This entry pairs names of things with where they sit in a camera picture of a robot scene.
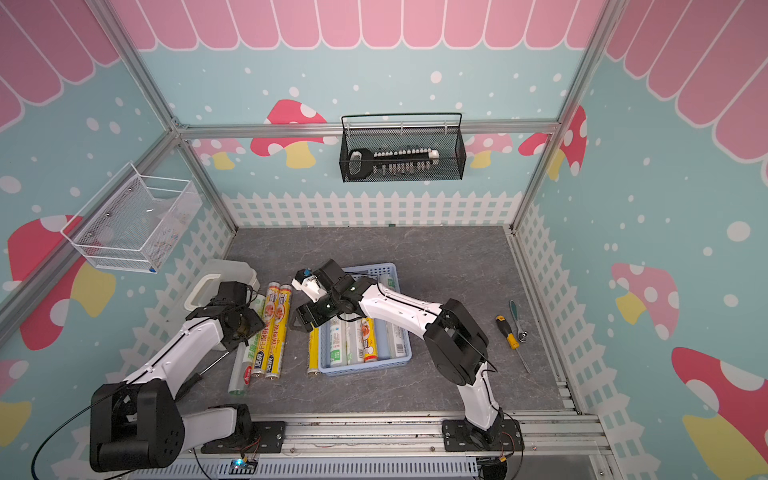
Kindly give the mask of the white red-label wrap roll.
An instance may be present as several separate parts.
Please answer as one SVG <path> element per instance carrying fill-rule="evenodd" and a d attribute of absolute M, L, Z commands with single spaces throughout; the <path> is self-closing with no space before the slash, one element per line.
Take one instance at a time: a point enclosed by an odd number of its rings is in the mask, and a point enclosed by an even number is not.
<path fill-rule="evenodd" d="M 346 346 L 346 323 L 335 318 L 329 326 L 329 365 L 331 367 L 341 367 L 347 363 Z"/>

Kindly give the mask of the white green-label wrap roll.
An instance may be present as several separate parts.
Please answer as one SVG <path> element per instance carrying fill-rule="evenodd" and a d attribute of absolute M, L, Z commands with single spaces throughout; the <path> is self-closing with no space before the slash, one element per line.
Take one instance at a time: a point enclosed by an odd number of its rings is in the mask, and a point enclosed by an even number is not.
<path fill-rule="evenodd" d="M 346 362 L 348 365 L 364 362 L 361 320 L 346 324 Z"/>

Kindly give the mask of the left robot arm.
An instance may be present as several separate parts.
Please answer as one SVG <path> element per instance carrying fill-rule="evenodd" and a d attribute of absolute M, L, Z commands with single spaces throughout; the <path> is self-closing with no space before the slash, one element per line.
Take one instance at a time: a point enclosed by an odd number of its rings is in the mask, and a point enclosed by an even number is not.
<path fill-rule="evenodd" d="M 180 453 L 210 442 L 247 447 L 256 439 L 244 404 L 180 414 L 176 398 L 201 360 L 221 345 L 234 351 L 265 326 L 251 304 L 255 290 L 223 282 L 203 307 L 190 312 L 156 355 L 118 383 L 92 396 L 89 462 L 96 472 L 165 468 Z"/>

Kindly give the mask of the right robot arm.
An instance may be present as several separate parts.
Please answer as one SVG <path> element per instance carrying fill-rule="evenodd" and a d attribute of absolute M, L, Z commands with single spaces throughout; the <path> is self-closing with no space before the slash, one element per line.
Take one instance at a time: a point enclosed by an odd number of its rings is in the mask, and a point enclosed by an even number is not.
<path fill-rule="evenodd" d="M 315 270 L 299 270 L 292 286 L 309 298 L 298 308 L 308 332 L 331 320 L 372 318 L 421 338 L 436 369 L 459 390 L 469 440 L 489 450 L 502 434 L 503 410 L 487 379 L 493 369 L 488 337 L 461 302 L 411 298 L 370 277 L 356 279 L 333 260 Z"/>

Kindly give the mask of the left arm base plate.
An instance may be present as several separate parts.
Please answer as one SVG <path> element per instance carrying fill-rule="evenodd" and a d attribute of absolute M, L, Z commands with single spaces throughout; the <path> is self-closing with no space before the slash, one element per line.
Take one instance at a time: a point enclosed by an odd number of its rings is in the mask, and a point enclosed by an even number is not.
<path fill-rule="evenodd" d="M 214 440 L 201 447 L 203 454 L 278 454 L 286 439 L 284 421 L 253 422 L 245 434 L 235 433 L 233 437 Z"/>

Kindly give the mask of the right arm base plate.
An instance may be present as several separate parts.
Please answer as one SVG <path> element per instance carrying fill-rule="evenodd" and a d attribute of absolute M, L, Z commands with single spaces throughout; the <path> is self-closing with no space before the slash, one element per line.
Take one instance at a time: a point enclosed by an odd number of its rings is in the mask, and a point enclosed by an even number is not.
<path fill-rule="evenodd" d="M 498 417 L 489 430 L 482 430 L 468 420 L 443 420 L 441 434 L 447 452 L 492 452 L 511 454 L 525 450 L 517 420 Z"/>

